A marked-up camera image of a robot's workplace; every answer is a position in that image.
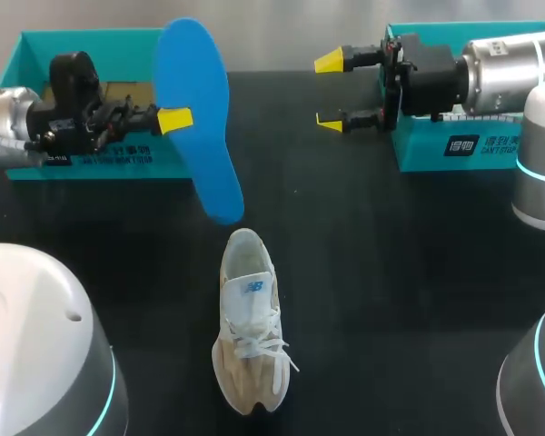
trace new balance logo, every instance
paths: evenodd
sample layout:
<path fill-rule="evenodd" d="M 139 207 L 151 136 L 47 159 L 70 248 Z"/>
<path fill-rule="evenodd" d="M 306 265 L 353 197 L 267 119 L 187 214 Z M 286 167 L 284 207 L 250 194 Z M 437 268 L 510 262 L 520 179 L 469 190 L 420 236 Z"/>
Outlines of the new balance logo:
<path fill-rule="evenodd" d="M 250 282 L 248 283 L 248 286 L 246 286 L 246 291 L 244 291 L 244 293 L 257 292 L 260 291 L 262 288 L 263 282 Z"/>

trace white wall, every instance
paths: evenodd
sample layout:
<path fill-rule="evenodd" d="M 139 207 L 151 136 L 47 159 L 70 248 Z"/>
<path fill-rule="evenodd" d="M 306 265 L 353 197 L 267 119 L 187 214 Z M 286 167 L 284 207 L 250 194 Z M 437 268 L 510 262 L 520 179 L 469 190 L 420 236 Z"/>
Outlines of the white wall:
<path fill-rule="evenodd" d="M 0 0 L 0 72 L 23 29 L 157 27 L 184 15 L 210 29 L 230 70 L 309 69 L 337 45 L 377 43 L 388 22 L 545 19 L 545 0 Z"/>

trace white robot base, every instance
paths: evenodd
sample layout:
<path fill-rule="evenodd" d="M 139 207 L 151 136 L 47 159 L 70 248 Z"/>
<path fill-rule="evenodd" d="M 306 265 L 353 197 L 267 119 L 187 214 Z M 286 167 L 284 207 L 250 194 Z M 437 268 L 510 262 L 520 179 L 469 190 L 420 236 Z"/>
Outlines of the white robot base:
<path fill-rule="evenodd" d="M 78 279 L 0 243 L 0 436 L 124 436 L 124 378 Z"/>

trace robotic arm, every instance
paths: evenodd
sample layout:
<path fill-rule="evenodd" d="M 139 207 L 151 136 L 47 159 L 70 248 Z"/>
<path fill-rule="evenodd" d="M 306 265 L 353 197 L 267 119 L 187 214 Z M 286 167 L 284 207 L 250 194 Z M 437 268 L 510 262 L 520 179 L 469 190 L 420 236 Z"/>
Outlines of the robotic arm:
<path fill-rule="evenodd" d="M 104 101 L 87 53 L 58 55 L 49 74 L 53 104 L 28 88 L 0 89 L 0 169 L 40 166 L 49 155 L 98 153 L 130 132 L 162 134 L 154 104 L 140 108 L 130 96 Z"/>
<path fill-rule="evenodd" d="M 531 89 L 545 82 L 545 32 L 470 41 L 454 57 L 449 45 L 425 45 L 416 34 L 387 37 L 379 47 L 343 46 L 315 62 L 316 73 L 381 65 L 381 108 L 317 114 L 318 124 L 349 132 L 395 130 L 399 112 L 429 116 L 461 105 L 466 115 L 519 113 Z"/>
<path fill-rule="evenodd" d="M 523 112 L 512 208 L 545 230 L 545 32 L 470 41 L 457 58 L 448 45 L 402 35 L 379 47 L 340 47 L 317 60 L 315 71 L 375 64 L 382 66 L 382 107 L 317 114 L 318 124 L 344 133 L 370 126 L 391 131 L 400 112 L 438 122 L 455 104 L 471 116 Z"/>

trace shoe tongue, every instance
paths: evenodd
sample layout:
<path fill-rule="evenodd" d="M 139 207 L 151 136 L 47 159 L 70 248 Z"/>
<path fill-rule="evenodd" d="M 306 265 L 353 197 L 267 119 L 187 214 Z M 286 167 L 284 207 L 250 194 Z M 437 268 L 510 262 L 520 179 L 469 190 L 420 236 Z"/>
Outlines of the shoe tongue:
<path fill-rule="evenodd" d="M 236 327 L 256 327 L 271 313 L 273 275 L 269 272 L 244 275 L 223 287 L 223 310 Z"/>

